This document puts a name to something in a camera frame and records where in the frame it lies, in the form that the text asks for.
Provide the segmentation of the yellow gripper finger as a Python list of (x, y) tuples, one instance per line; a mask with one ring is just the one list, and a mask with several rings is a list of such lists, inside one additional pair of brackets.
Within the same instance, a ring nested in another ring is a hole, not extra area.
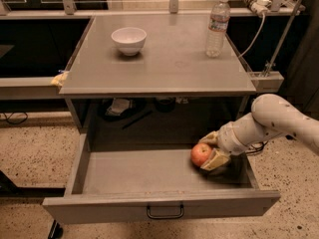
[(200, 168), (206, 171), (213, 171), (229, 162), (230, 155), (219, 148), (215, 148)]
[(201, 138), (198, 142), (205, 143), (211, 146), (218, 146), (218, 132), (212, 131), (203, 138)]

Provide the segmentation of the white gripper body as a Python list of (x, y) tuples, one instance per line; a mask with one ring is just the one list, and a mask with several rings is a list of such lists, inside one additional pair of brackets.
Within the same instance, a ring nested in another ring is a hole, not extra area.
[(240, 155), (247, 150), (237, 138), (234, 130), (234, 122), (228, 122), (218, 130), (217, 145), (230, 155)]

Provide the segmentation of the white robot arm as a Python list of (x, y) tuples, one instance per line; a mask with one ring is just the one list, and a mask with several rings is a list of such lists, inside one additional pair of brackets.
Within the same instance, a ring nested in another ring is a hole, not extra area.
[(215, 146), (200, 166), (213, 171), (246, 152), (253, 144), (290, 135), (319, 154), (319, 121), (304, 115), (283, 98), (264, 94), (256, 98), (251, 112), (212, 131), (199, 142)]

